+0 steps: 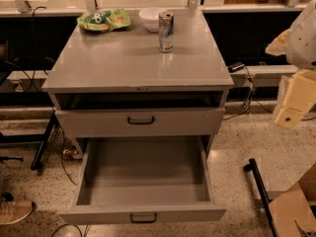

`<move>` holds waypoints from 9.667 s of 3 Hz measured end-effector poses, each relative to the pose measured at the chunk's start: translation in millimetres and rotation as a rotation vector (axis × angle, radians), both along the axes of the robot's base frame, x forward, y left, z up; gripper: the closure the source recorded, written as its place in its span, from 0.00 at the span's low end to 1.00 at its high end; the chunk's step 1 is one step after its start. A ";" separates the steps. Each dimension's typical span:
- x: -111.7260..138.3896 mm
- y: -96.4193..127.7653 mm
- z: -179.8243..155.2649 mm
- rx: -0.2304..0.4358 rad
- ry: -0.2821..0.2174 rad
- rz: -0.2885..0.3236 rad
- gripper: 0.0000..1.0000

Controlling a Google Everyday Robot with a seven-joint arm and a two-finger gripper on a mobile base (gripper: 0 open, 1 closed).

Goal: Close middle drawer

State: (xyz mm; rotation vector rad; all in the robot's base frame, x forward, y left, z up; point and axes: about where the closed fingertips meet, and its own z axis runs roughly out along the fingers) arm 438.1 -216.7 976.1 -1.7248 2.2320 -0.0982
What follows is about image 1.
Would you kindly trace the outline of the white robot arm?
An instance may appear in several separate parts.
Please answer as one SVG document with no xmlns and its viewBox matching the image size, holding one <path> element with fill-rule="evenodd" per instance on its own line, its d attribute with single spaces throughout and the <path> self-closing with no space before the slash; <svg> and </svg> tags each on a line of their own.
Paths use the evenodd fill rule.
<svg viewBox="0 0 316 237">
<path fill-rule="evenodd" d="M 316 104 L 316 0 L 307 4 L 290 28 L 266 47 L 266 53 L 285 55 L 298 70 L 279 84 L 275 120 L 277 127 L 295 127 Z"/>
</svg>

